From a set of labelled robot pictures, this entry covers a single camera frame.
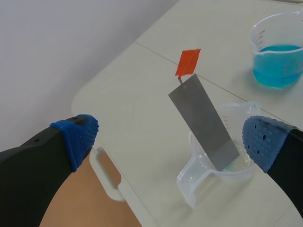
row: floor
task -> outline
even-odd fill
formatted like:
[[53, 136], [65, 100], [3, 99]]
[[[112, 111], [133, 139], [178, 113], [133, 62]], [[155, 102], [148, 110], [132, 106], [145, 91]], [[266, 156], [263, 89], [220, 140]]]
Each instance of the floor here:
[[[114, 185], [121, 175], [104, 154], [101, 163]], [[110, 199], [86, 158], [63, 183], [49, 205], [40, 227], [140, 227], [126, 202]]]

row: white wall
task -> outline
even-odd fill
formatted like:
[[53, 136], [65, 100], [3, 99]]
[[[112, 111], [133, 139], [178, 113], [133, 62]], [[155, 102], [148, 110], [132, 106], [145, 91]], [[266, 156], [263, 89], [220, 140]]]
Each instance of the white wall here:
[[79, 88], [176, 1], [0, 1], [0, 150], [71, 117]]

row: plastic beaker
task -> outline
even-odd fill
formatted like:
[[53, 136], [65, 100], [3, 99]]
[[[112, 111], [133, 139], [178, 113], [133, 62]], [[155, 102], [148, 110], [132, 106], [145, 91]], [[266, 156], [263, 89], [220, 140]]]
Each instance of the plastic beaker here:
[[242, 128], [249, 117], [260, 115], [259, 105], [255, 102], [227, 104], [216, 110], [240, 155], [223, 171], [217, 171], [195, 136], [192, 132], [189, 133], [189, 144], [193, 155], [177, 177], [177, 184], [192, 208], [196, 203], [195, 190], [210, 174], [228, 181], [245, 181], [253, 176], [254, 162], [244, 148]]
[[283, 87], [303, 72], [303, 9], [269, 16], [250, 32], [253, 72], [260, 83]]

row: orange label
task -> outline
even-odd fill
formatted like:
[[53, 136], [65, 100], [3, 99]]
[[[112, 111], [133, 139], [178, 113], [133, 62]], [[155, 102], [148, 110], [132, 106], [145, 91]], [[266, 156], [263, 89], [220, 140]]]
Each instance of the orange label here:
[[182, 51], [175, 75], [184, 76], [187, 74], [193, 74], [198, 62], [200, 51], [201, 49]]

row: white table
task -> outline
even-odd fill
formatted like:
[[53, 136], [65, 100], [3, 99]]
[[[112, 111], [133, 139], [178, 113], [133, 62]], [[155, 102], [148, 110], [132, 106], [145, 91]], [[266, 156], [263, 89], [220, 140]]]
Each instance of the white table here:
[[[196, 72], [214, 105], [258, 101], [268, 112], [263, 115], [301, 127], [302, 81], [287, 91], [269, 91], [248, 85], [243, 73], [251, 69], [252, 24], [293, 9], [298, 6], [257, 0], [181, 0], [76, 95], [73, 113], [99, 120], [90, 155], [97, 176], [111, 198], [129, 203], [143, 226], [303, 226], [288, 197], [258, 167], [220, 210], [210, 207], [215, 198], [194, 210], [187, 206], [176, 178], [191, 157], [189, 128], [168, 97], [179, 85], [174, 73], [181, 51], [201, 47]], [[96, 161], [100, 147], [122, 175], [118, 190]]]

